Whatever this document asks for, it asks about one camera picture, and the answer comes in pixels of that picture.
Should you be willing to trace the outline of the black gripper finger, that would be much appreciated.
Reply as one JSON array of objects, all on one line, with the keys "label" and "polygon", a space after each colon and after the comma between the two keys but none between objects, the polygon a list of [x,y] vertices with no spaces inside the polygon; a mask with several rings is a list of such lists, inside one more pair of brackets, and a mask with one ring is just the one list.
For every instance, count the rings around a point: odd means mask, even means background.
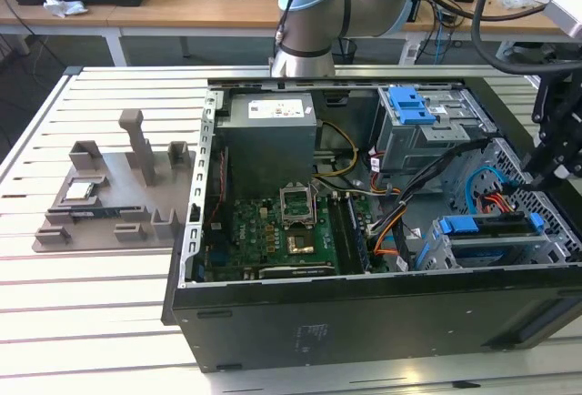
[{"label": "black gripper finger", "polygon": [[534,148],[526,154],[521,162],[521,169],[532,180],[522,186],[523,190],[549,190],[558,184],[552,150],[540,139],[534,140]]},{"label": "black gripper finger", "polygon": [[567,179],[574,176],[581,178],[581,134],[567,134],[560,139],[555,152],[557,167],[554,176]]}]

